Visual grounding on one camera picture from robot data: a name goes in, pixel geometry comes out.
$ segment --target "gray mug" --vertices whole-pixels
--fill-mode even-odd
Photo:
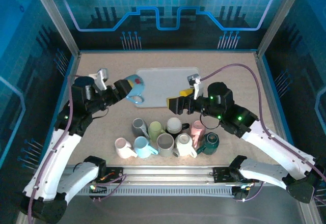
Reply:
[[[174,139],[168,133],[163,133],[157,138],[158,154],[163,157],[170,157],[172,154],[178,155],[177,150],[174,148]]]
[[[141,118],[136,118],[132,122],[132,132],[135,137],[145,136],[149,139],[146,122]]]

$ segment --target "glass panel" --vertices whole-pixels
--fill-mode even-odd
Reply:
[[[80,49],[256,49],[282,0],[55,0]]]
[[[38,164],[71,53],[39,0],[0,0],[0,222]]]
[[[296,0],[265,54],[294,144],[315,157],[326,152],[325,50],[326,0]]]

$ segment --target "yellow-green mug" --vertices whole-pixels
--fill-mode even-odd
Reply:
[[[153,121],[148,127],[149,138],[154,144],[156,143],[158,136],[163,133],[166,132],[164,131],[162,124],[158,121]]]

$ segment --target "white tray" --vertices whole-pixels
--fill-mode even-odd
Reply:
[[[167,107],[167,98],[179,97],[179,92],[190,88],[187,77],[199,74],[197,67],[146,68],[136,71],[145,84],[144,103],[139,108]]]

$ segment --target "mug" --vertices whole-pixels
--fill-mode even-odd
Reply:
[[[148,134],[153,143],[157,141],[158,136],[166,133],[163,130],[162,124],[158,121],[152,122],[148,127]]]
[[[180,134],[176,138],[176,146],[177,146],[177,156],[186,156],[191,155],[191,157],[196,158],[197,153],[193,148],[193,140],[192,138],[186,134]]]
[[[190,136],[194,142],[194,148],[197,147],[198,141],[201,140],[206,132],[206,128],[200,121],[195,121],[190,125]]]
[[[213,132],[210,132],[204,135],[201,143],[202,145],[197,149],[196,152],[197,154],[203,152],[204,154],[212,155],[218,149],[219,143],[219,136]]]
[[[177,138],[179,134],[182,133],[183,130],[188,129],[190,127],[189,123],[181,123],[181,120],[179,120],[176,117],[169,118],[167,122],[167,128],[166,131],[168,134],[170,134],[174,139]]]
[[[147,133],[147,125],[143,119],[141,118],[134,119],[131,128],[135,137],[145,136],[147,139],[149,139],[149,135]]]
[[[123,137],[118,138],[114,146],[116,147],[116,152],[120,158],[126,159],[130,156],[137,157],[137,154],[131,149],[131,144]]]
[[[135,139],[133,148],[139,158],[147,158],[151,154],[158,154],[158,151],[149,145],[149,141],[144,136],[139,136]]]
[[[158,154],[163,157],[170,157],[172,154],[176,154],[177,150],[174,149],[174,139],[168,133],[163,133],[157,138]]]
[[[143,79],[138,75],[130,75],[126,77],[125,80],[128,80],[129,84],[132,87],[131,91],[126,96],[126,99],[135,104],[142,104],[144,102],[142,92],[145,89]]]

